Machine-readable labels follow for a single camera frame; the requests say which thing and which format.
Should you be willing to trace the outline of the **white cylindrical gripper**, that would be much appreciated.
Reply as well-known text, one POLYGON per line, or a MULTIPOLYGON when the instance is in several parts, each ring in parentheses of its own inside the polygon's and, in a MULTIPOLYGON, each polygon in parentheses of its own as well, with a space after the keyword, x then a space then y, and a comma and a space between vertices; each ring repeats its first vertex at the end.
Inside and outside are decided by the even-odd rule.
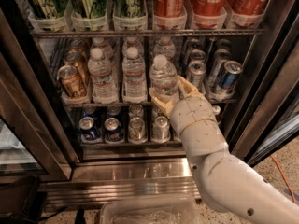
POLYGON ((217 122, 211 103, 198 89, 182 76, 178 76, 178 94, 167 96, 159 94, 154 88, 149 89, 151 101, 170 117, 171 126, 179 136, 184 132, 217 131, 217 122))

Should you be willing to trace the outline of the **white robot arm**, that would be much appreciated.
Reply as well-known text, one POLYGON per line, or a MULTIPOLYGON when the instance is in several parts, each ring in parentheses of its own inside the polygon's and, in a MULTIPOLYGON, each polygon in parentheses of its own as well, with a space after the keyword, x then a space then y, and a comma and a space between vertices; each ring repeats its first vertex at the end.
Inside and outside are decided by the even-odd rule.
POLYGON ((181 76, 150 80, 151 100, 169 118, 204 203, 254 224, 299 224, 299 206, 229 152, 211 103, 181 76))

